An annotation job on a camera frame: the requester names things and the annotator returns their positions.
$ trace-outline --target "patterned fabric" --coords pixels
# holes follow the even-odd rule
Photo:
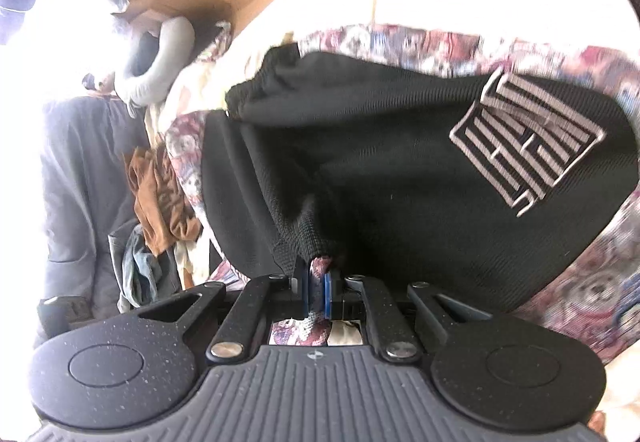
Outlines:
[[[231,23],[218,21],[216,27],[220,28],[219,33],[211,44],[198,54],[198,57],[193,62],[216,62],[228,50],[231,45],[231,39],[233,39]]]
[[[442,77],[480,75],[502,67],[507,72],[564,80],[614,97],[640,135],[638,58],[616,50],[488,41],[392,25],[315,32],[298,46],[302,56],[322,50]],[[179,117],[167,132],[166,143],[185,194],[220,250],[204,215],[200,189],[205,118],[206,112]],[[320,281],[328,263],[326,258],[313,260],[311,284]],[[237,285],[246,282],[227,260],[212,278]],[[515,314],[585,342],[604,362],[640,338],[640,188],[583,255]],[[281,321],[273,328],[271,342],[317,345],[326,340],[325,333],[328,324],[313,314],[305,321]]]

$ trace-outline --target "denim fabric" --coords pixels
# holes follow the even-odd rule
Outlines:
[[[174,251],[169,249],[158,258],[151,254],[137,220],[128,221],[112,232],[109,246],[120,287],[120,312],[148,305],[180,291]]]

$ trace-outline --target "round black pad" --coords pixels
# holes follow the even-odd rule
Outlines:
[[[606,384],[604,367],[587,346],[507,316],[458,325],[431,371],[454,408],[511,432],[585,422]]]
[[[42,345],[29,386],[34,406],[54,422],[116,429],[168,411],[195,378],[194,356],[174,323],[124,314]]]

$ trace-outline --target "brown cloth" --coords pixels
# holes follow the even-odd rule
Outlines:
[[[182,192],[164,143],[155,150],[137,147],[124,161],[127,181],[136,198],[133,210],[153,255],[158,256],[180,239],[196,240],[202,225]]]
[[[589,421],[589,429],[604,437],[604,427],[607,422],[607,416],[604,411],[596,411]]]

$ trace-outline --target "white fabric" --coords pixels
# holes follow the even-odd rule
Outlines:
[[[360,346],[362,334],[356,325],[348,321],[331,321],[331,333],[326,344],[328,346]]]
[[[640,435],[640,342],[607,364],[607,389],[598,409],[604,411],[609,442],[634,442]]]
[[[183,289],[189,288],[191,283],[202,285],[209,279],[209,245],[206,234],[201,234],[196,241],[175,242],[175,263]]]

